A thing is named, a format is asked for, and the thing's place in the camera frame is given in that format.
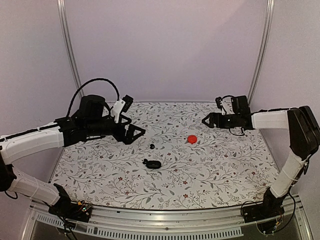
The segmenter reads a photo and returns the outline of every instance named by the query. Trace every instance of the lavender wall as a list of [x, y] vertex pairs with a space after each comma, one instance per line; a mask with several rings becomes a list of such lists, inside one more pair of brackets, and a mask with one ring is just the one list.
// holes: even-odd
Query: lavender wall
[[[80, 79], [139, 101], [213, 101], [249, 91], [267, 1], [66, 1]], [[115, 99], [105, 83], [85, 93]]]
[[[56, 1], [2, 1], [0, 29], [0, 135], [64, 116], [76, 87]], [[47, 150], [14, 166], [47, 181], [58, 153], [59, 149]], [[0, 239], [20, 239], [30, 200], [22, 195], [12, 200], [0, 193], [0, 202]]]
[[[276, 1], [270, 38], [253, 110], [309, 105], [320, 123], [320, 1]], [[280, 167], [289, 152], [286, 131], [263, 131]], [[314, 239], [320, 239], [320, 153], [311, 161], [298, 190]]]

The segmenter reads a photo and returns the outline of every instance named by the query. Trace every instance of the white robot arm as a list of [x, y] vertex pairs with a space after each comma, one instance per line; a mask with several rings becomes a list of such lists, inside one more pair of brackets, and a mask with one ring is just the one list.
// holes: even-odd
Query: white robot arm
[[231, 97], [232, 114], [226, 114], [224, 97], [216, 103], [222, 113], [212, 112], [202, 123], [209, 128], [242, 130], [287, 129], [290, 136], [290, 152], [279, 176], [263, 196], [263, 203], [243, 208], [245, 222], [258, 221], [283, 214], [282, 203], [291, 187], [306, 173], [310, 157], [318, 151], [320, 128], [310, 107], [260, 110], [251, 113], [246, 96]]
[[[87, 222], [91, 214], [90, 205], [72, 203], [62, 186], [40, 181], [13, 167], [12, 163], [47, 149], [68, 147], [108, 135], [118, 142], [131, 144], [145, 133], [144, 129], [132, 125], [130, 118], [122, 115], [132, 102], [133, 98], [125, 96], [110, 109], [103, 97], [84, 96], [79, 109], [71, 117], [58, 118], [38, 128], [0, 136], [0, 192], [23, 194], [49, 204], [52, 214]], [[106, 116], [103, 116], [104, 107], [109, 110]]]

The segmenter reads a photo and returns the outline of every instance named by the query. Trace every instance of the cable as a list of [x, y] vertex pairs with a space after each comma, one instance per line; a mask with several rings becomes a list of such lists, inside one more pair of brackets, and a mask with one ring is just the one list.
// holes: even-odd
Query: cable
[[232, 96], [232, 95], [225, 95], [221, 98], [221, 100], [225, 99], [225, 98], [234, 98], [235, 96]]
[[294, 215], [295, 215], [295, 212], [296, 212], [296, 200], [295, 200], [295, 198], [291, 195], [290, 192], [289, 192], [289, 196], [290, 196], [290, 197], [292, 198], [292, 200], [293, 200], [293, 212], [292, 212], [292, 215], [291, 215], [289, 221], [288, 221], [282, 228], [280, 228], [279, 230], [276, 230], [274, 233], [278, 233], [278, 232], [282, 231], [286, 226], [289, 225], [289, 223], [291, 222], [291, 220], [294, 218]]
[[240, 214], [241, 214], [242, 217], [245, 217], [245, 216], [244, 216], [244, 213], [242, 212], [242, 209], [243, 209], [243, 207], [244, 207], [244, 205], [245, 205], [246, 203], [253, 203], [253, 204], [259, 206], [259, 204], [256, 203], [255, 201], [251, 201], [251, 200], [245, 201], [244, 203], [242, 203], [241, 208], [240, 208]]
[[282, 231], [283, 229], [286, 228], [286, 226], [289, 225], [289, 223], [291, 222], [291, 220], [294, 218], [294, 215], [295, 215], [295, 212], [296, 212], [296, 200], [295, 200], [295, 198], [290, 194], [290, 192], [288, 193], [288, 195], [289, 195], [289, 196], [292, 198], [292, 200], [293, 200], [293, 212], [292, 212], [292, 215], [291, 215], [290, 219], [288, 220], [288, 222], [287, 222], [282, 228], [280, 228], [279, 230], [277, 230], [277, 227], [278, 227], [278, 226], [275, 226], [273, 232], [272, 232], [272, 229], [271, 229], [271, 228], [268, 229], [267, 231], [265, 231], [266, 233], [269, 232], [269, 231], [271, 231], [271, 233], [268, 233], [268, 234], [265, 234], [265, 233], [261, 232], [260, 229], [258, 228], [258, 224], [256, 224], [256, 228], [259, 230], [260, 233], [262, 233], [262, 234], [265, 235], [265, 236], [273, 235], [273, 234], [275, 234], [275, 233], [278, 233], [278, 232]]
[[231, 132], [231, 128], [229, 128], [229, 132], [230, 132], [232, 135], [235, 135], [235, 136], [238, 136], [238, 137], [242, 137], [242, 136], [246, 135], [246, 134], [244, 133], [244, 128], [243, 128], [243, 127], [241, 128], [241, 134], [234, 134], [234, 133], [232, 133], [232, 132]]
[[5, 195], [7, 195], [9, 198], [11, 198], [11, 199], [14, 199], [14, 200], [16, 200], [16, 199], [18, 199], [18, 194], [16, 193], [16, 192], [14, 192], [15, 193], [15, 197], [14, 196], [10, 196], [8, 193], [7, 193], [7, 191], [4, 191], [4, 193], [5, 193]]
[[78, 240], [78, 238], [76, 237], [75, 233], [71, 230], [70, 226], [68, 225], [68, 221], [65, 218], [62, 218], [61, 216], [59, 216], [59, 214], [57, 213], [57, 211], [51, 207], [48, 203], [46, 203], [45, 201], [43, 202], [45, 205], [47, 205], [54, 213], [55, 215], [57, 215], [57, 217], [64, 223], [64, 235], [69, 239], [72, 240], [68, 234], [67, 234], [67, 228], [69, 229], [70, 233], [72, 234], [74, 240]]
[[67, 114], [66, 114], [66, 116], [65, 116], [66, 118], [69, 117], [70, 112], [71, 112], [71, 107], [72, 107], [72, 105], [74, 104], [75, 98], [76, 98], [76, 96], [78, 95], [78, 93], [80, 92], [80, 90], [83, 89], [83, 88], [84, 88], [86, 85], [88, 85], [89, 83], [92, 83], [92, 82], [95, 82], [95, 81], [104, 81], [104, 82], [108, 82], [109, 84], [111, 84], [112, 87], [114, 88], [115, 92], [116, 92], [117, 101], [119, 101], [119, 99], [120, 99], [119, 91], [118, 91], [116, 85], [115, 85], [112, 81], [110, 81], [109, 79], [106, 79], [106, 78], [100, 78], [100, 77], [99, 77], [99, 78], [94, 78], [94, 79], [91, 79], [91, 80], [85, 82], [84, 84], [82, 84], [82, 85], [78, 88], [78, 90], [75, 91], [75, 93], [74, 93], [74, 95], [73, 95], [73, 97], [72, 97], [72, 99], [71, 99], [71, 102], [70, 102], [70, 105], [69, 105], [69, 108], [68, 108], [68, 112], [67, 112]]

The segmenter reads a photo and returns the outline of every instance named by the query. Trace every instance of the red bottle cap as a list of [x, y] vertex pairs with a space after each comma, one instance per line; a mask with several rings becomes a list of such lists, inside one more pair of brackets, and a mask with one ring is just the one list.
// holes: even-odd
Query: red bottle cap
[[197, 137], [195, 135], [188, 136], [188, 143], [195, 144], [197, 142]]

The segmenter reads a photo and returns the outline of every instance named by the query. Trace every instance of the floral tablecloth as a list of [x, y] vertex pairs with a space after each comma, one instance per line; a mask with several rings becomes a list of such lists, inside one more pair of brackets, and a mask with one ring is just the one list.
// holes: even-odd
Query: floral tablecloth
[[[134, 103], [126, 116], [146, 129], [144, 136], [131, 145], [108, 136], [66, 147], [51, 182], [73, 200], [122, 208], [204, 209], [260, 201], [278, 175], [275, 162], [258, 130], [235, 136], [201, 123], [218, 111], [214, 103]], [[189, 135], [197, 143], [188, 143]], [[162, 167], [148, 169], [144, 159]]]

